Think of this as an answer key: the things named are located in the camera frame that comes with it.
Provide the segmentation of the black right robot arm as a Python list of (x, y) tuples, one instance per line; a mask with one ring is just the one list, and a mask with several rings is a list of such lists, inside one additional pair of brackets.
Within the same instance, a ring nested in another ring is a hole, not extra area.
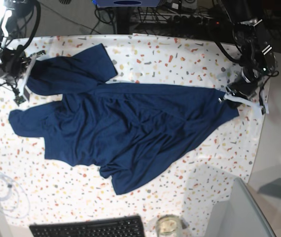
[[(11, 37), (9, 20), (12, 17), (23, 17), (32, 10), (36, 12), (36, 19), (28, 41), (16, 49), (9, 49), (7, 47)], [(25, 50), (37, 32), (40, 17), (41, 6), (36, 0), (0, 0), (0, 77), (3, 75), (16, 77), (26, 69), (30, 59), (25, 56)]]

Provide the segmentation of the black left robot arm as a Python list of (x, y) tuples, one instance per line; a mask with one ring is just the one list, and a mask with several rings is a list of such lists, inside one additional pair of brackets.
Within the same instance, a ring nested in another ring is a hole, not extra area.
[(226, 85), (226, 94), (219, 100), (227, 100), (233, 108), (245, 104), (264, 115), (268, 112), (264, 87), (279, 72), (263, 23), (261, 6), (256, 0), (223, 0), (221, 3), (232, 24), (232, 35), (240, 58), (233, 58), (219, 41), (214, 42), (227, 59), (239, 64), (242, 69), (236, 79)]

